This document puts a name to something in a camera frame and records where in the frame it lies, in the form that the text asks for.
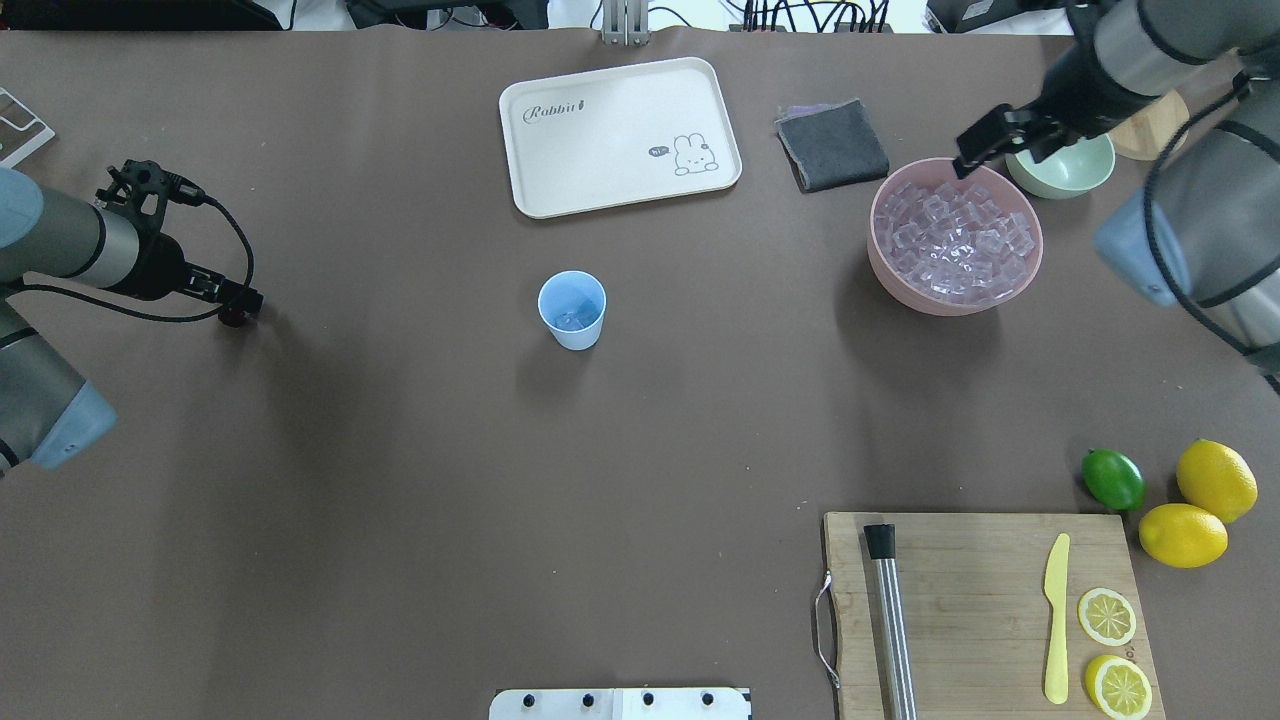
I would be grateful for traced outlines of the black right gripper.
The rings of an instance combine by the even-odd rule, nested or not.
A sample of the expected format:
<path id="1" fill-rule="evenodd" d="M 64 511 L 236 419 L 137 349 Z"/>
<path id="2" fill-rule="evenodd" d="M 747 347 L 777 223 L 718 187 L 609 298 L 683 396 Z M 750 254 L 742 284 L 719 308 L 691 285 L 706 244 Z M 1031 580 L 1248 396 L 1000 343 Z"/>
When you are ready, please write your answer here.
<path id="1" fill-rule="evenodd" d="M 1034 161 L 1110 132 L 1121 120 L 1121 90 L 1105 72 L 1093 44 L 1078 44 L 1047 70 L 1038 97 L 1023 108 L 1000 104 L 956 137 L 955 177 L 1028 151 Z"/>

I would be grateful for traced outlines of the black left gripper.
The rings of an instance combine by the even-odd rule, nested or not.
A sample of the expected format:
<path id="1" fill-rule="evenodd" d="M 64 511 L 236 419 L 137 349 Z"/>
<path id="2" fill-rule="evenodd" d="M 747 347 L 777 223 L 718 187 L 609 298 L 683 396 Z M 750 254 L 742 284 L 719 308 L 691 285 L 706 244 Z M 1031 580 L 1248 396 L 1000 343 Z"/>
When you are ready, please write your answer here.
<path id="1" fill-rule="evenodd" d="M 178 242 L 163 233 L 168 205 L 204 205 L 209 196 L 202 188 L 155 161 L 127 160 L 122 168 L 109 167 L 108 174 L 110 184 L 96 192 L 102 204 L 95 260 L 99 288 L 148 301 L 180 292 L 218 301 L 220 310 L 238 307 L 259 316 L 264 306 L 259 291 L 188 263 Z"/>

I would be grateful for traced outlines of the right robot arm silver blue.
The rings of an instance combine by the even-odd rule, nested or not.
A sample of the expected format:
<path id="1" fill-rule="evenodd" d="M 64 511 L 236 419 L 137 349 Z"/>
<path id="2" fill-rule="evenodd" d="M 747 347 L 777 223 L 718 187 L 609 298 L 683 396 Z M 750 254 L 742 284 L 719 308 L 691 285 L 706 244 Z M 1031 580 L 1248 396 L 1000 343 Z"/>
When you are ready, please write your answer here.
<path id="1" fill-rule="evenodd" d="M 1094 233 L 1126 284 L 1178 305 L 1277 387 L 1279 165 L 1275 1 L 1068 1 L 1074 45 L 1039 94 L 1000 104 L 957 137 L 954 173 L 1027 151 L 1036 160 L 1096 138 L 1211 61 L 1230 88 L 1183 122 L 1142 186 Z"/>

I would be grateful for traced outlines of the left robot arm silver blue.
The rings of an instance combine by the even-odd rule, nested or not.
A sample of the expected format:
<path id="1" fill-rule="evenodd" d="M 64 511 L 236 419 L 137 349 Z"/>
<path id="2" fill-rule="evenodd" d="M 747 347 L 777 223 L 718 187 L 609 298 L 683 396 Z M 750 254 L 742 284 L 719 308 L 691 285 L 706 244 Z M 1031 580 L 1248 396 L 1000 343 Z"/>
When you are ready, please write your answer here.
<path id="1" fill-rule="evenodd" d="M 116 423 L 114 406 L 20 313 L 23 299 L 59 296 L 157 324 L 215 318 L 239 327 L 262 311 L 253 250 L 220 200 L 155 161 L 128 160 L 108 174 L 108 186 L 84 201 L 3 170 L 4 471 L 58 468 Z M 211 208 L 229 222 L 244 252 L 242 278 L 187 258 L 165 231 L 175 205 Z"/>

